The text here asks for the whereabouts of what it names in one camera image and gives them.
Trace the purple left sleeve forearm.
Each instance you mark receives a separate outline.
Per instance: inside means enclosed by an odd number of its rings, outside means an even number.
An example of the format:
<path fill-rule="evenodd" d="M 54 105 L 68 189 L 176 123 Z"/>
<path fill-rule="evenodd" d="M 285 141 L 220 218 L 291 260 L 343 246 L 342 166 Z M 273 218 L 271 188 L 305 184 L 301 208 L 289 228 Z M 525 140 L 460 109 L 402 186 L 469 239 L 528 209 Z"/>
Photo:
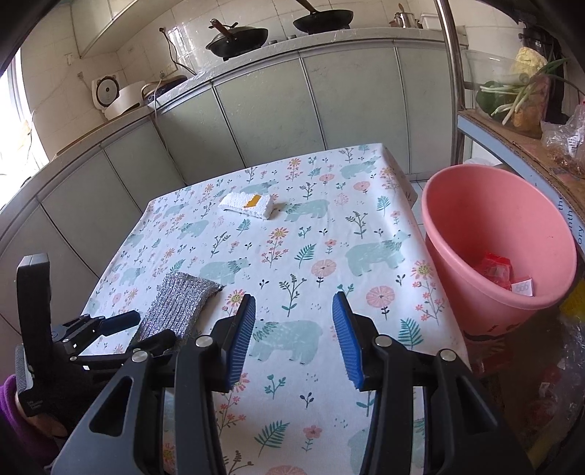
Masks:
<path fill-rule="evenodd" d="M 9 376 L 1 385 L 1 453 L 12 452 L 17 458 L 39 459 L 36 429 L 23 415 L 16 402 L 16 376 Z"/>

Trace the person's left hand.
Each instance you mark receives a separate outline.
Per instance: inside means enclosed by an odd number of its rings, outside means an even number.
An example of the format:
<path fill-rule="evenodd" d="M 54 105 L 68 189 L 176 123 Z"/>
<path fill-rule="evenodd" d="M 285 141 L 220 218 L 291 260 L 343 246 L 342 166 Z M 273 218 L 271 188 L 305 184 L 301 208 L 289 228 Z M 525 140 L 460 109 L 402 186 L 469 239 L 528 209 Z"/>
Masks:
<path fill-rule="evenodd" d="M 32 415 L 28 417 L 22 408 L 18 395 L 14 396 L 16 408 L 20 416 L 31 426 L 36 428 L 44 436 L 54 439 L 66 439 L 68 436 L 67 430 L 60 423 L 45 414 Z"/>

